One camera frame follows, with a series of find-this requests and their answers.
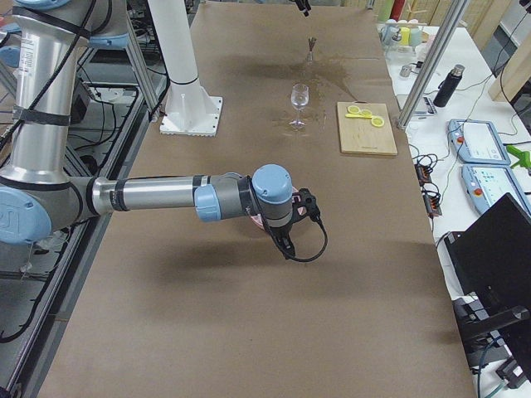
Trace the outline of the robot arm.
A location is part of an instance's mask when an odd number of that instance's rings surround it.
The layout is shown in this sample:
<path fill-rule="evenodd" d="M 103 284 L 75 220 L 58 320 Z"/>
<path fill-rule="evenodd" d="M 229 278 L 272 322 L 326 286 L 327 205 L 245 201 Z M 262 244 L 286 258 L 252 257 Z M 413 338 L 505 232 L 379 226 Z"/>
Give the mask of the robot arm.
<path fill-rule="evenodd" d="M 71 177 L 64 171 L 77 51 L 128 43 L 122 1 L 16 1 L 22 29 L 11 154 L 1 168 L 1 240 L 25 245 L 52 232 L 114 211 L 192 207 L 203 221 L 260 216 L 278 245 L 289 248 L 290 229 L 309 217 L 319 222 L 315 198 L 294 191 L 281 166 L 252 177 L 143 177 L 111 181 Z"/>

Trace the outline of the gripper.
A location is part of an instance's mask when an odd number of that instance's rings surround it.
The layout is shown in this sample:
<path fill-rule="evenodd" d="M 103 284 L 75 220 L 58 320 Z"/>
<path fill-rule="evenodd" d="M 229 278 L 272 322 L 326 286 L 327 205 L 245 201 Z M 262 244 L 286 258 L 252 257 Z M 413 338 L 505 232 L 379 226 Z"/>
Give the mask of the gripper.
<path fill-rule="evenodd" d="M 292 199 L 294 200 L 292 202 L 292 223 L 300 222 L 307 216 L 312 222 L 319 221 L 319 207 L 316 197 L 308 188 L 300 188 L 297 192 L 294 192 Z"/>
<path fill-rule="evenodd" d="M 303 13 L 305 17 L 309 15 L 310 4 L 308 0 L 295 0 L 295 4 L 297 5 L 297 8 Z"/>

